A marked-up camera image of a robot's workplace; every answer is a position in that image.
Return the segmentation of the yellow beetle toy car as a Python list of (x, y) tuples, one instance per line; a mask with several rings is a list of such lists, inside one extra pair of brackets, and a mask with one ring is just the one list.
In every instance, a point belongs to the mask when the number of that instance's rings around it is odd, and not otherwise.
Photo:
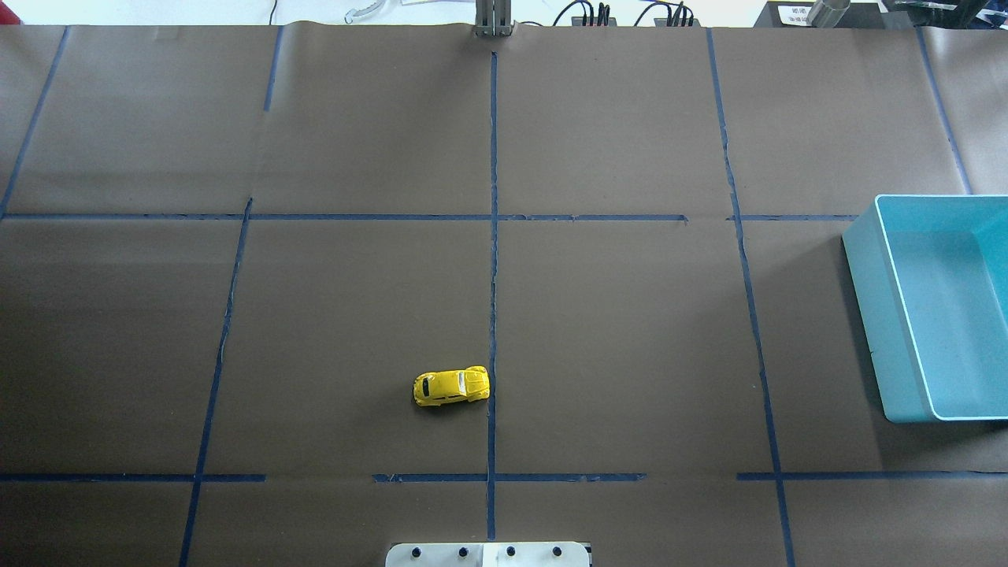
[(432, 371), (421, 374), (413, 383), (413, 400), (421, 408), (447, 403), (486, 401), (492, 394), (489, 372), (483, 366), (467, 369)]

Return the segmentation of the silver metal cup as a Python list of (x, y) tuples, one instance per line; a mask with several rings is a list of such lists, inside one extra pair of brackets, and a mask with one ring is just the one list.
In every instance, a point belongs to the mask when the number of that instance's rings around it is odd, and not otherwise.
[(835, 28), (851, 6), (850, 0), (813, 1), (806, 15), (806, 23), (811, 28)]

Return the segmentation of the turquoise plastic bin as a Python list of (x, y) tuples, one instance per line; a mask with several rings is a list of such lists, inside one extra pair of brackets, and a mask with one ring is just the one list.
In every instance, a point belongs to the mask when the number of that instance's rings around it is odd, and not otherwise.
[(1007, 417), (1007, 198), (880, 195), (843, 233), (884, 415)]

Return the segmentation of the aluminium frame post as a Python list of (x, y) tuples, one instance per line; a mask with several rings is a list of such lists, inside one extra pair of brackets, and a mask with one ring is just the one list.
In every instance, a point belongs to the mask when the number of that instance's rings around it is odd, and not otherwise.
[(474, 35), (508, 37), (513, 33), (511, 0), (476, 0)]

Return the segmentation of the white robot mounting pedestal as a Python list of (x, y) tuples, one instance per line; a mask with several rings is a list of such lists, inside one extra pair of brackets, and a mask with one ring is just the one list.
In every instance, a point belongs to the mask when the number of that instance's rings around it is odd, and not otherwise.
[(591, 545), (576, 541), (401, 543), (385, 566), (591, 566)]

